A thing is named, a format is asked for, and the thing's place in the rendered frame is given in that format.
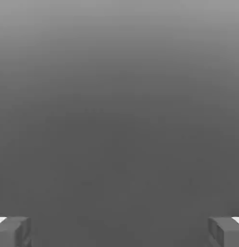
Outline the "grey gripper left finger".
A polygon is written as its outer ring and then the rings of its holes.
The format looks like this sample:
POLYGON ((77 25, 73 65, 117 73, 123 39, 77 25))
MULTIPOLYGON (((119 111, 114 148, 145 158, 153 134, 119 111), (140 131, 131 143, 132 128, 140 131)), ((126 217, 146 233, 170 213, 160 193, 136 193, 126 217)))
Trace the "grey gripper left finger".
POLYGON ((0 216, 0 247, 32 247, 31 218, 0 216))

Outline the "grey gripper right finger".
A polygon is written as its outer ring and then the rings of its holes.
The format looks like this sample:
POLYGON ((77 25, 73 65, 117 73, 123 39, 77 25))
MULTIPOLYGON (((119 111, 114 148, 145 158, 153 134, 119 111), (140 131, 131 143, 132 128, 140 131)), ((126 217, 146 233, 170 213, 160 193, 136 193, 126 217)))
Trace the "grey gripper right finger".
POLYGON ((209 217, 207 247, 239 247, 239 217, 209 217))

